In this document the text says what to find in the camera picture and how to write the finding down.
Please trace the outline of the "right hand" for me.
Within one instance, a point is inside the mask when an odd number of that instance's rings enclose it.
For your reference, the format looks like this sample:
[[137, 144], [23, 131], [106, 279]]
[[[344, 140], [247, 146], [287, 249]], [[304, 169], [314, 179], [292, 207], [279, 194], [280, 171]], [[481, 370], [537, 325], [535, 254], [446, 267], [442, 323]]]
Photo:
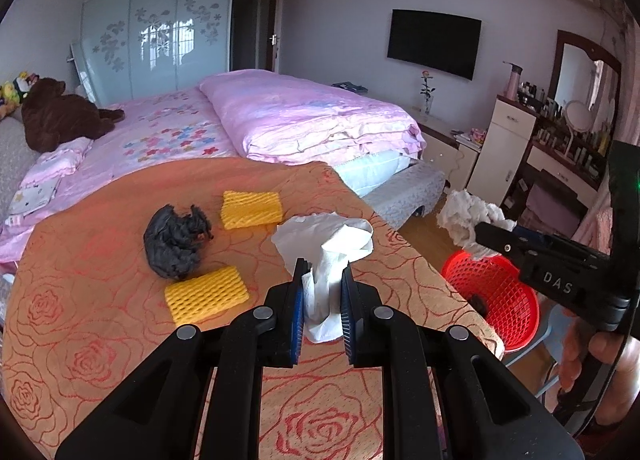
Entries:
[[[572, 318], [572, 327], [567, 331], [563, 344], [563, 355], [559, 367], [559, 381], [563, 391], [569, 392], [582, 372], [582, 349], [585, 347], [578, 336], [579, 319], [571, 311], [563, 313]], [[611, 332], [595, 333], [588, 343], [588, 352], [599, 362], [612, 365], [620, 351], [623, 337]], [[617, 363], [614, 376], [608, 384], [594, 421], [600, 428], [614, 428], [627, 416], [639, 394], [639, 341], [629, 338]]]

